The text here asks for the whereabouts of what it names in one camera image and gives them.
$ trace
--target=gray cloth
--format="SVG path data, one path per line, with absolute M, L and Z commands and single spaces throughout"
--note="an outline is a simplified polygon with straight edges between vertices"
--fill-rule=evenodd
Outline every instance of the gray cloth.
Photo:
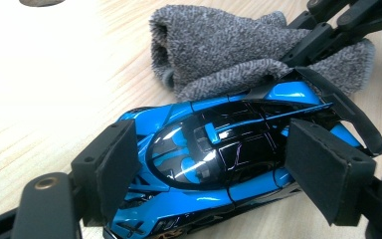
M 152 68 L 178 101 L 241 92 L 291 70 L 280 59 L 309 31 L 286 25 L 281 12 L 253 20 L 168 5 L 150 19 Z M 351 94 L 369 79 L 373 57 L 373 45 L 362 41 L 309 67 Z

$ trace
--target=wooden table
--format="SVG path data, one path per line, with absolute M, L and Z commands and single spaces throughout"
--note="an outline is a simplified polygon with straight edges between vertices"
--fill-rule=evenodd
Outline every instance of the wooden table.
M 289 21 L 306 0 L 66 0 L 48 8 L 0 1 L 0 214 L 23 186 L 71 160 L 126 110 L 175 102 L 154 78 L 148 19 L 166 4 L 193 4 L 258 18 L 281 10 Z M 382 132 L 382 33 L 368 87 L 353 96 Z M 382 176 L 382 155 L 376 175 Z M 189 238 L 364 238 L 359 227 L 329 227 L 302 193 Z M 85 228 L 100 238 L 100 228 Z

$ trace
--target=gray towel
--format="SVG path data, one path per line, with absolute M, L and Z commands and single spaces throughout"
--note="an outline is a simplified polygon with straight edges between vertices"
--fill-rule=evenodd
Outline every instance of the gray towel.
M 178 101 L 241 92 L 291 70 L 280 59 L 309 31 L 286 25 L 282 12 L 253 20 L 168 5 L 150 19 L 152 68 Z M 365 86 L 373 58 L 374 46 L 364 40 L 309 67 L 351 94 Z

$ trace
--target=blue toy car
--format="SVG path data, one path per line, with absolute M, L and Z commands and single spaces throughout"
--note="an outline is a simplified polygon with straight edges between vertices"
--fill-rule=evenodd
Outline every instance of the blue toy car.
M 290 119 L 365 150 L 339 104 L 290 74 L 268 89 L 125 113 L 119 120 L 135 120 L 142 167 L 104 237 L 173 238 L 300 192 L 284 168 Z

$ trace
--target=towel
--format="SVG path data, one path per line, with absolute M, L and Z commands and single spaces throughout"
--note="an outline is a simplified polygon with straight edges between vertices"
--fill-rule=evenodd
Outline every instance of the towel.
M 280 11 L 259 19 L 201 6 L 168 5 L 150 19 L 152 69 L 177 100 L 197 101 L 270 83 L 291 68 L 281 58 L 309 30 L 287 28 Z M 350 95 L 370 78 L 374 46 L 346 47 L 309 68 Z

